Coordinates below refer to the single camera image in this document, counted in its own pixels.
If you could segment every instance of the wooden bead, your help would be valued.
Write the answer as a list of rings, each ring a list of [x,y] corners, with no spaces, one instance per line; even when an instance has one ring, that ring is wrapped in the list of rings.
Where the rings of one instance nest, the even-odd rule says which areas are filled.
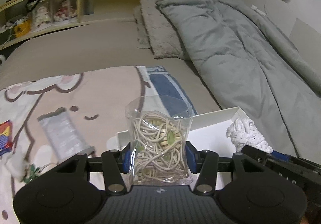
[[[182,140],[181,137],[175,137],[175,141],[180,141],[180,140]],[[180,148],[180,143],[176,144],[175,148],[177,148],[177,149]]]
[[[146,175],[152,176],[153,172],[150,169],[145,169],[144,170]]]
[[[140,181],[142,181],[143,179],[145,179],[145,176],[143,176],[142,172],[138,172],[137,173],[137,177]]]
[[[155,127],[158,127],[163,123],[161,120],[158,119],[148,120],[148,122]]]
[[[168,145],[168,141],[163,141],[160,143],[161,146],[165,146],[165,145]]]
[[[165,130],[162,129],[161,131],[161,134],[159,135],[163,140],[167,140],[167,134],[165,133]]]

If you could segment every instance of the bed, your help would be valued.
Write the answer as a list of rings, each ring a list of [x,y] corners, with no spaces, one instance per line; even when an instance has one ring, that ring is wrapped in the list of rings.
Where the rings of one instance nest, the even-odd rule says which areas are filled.
[[[0,67],[0,89],[108,67],[159,65],[177,79],[199,114],[220,109],[191,61],[154,59],[150,49],[138,48],[137,38],[134,21],[104,21],[33,38]]]
[[[273,149],[321,163],[321,76],[242,0],[157,0],[223,108],[240,106]]]

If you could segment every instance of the yellow object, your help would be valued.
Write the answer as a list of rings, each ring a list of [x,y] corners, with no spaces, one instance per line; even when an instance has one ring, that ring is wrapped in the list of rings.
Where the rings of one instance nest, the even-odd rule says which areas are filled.
[[[24,36],[25,34],[30,32],[30,19],[22,22],[21,24],[18,24],[14,27],[14,34],[16,37]]]

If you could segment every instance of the tangled cord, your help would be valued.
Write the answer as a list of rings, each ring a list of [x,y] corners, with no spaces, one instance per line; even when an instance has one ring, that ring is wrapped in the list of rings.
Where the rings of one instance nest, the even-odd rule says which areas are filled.
[[[146,182],[175,182],[187,177],[182,121],[156,112],[134,119],[136,159],[134,173]]]

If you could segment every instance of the gray comforter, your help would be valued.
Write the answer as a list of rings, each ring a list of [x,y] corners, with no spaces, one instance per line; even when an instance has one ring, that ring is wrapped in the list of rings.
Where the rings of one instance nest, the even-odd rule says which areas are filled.
[[[222,108],[240,106],[277,151],[321,163],[321,78],[241,0],[158,0]]]

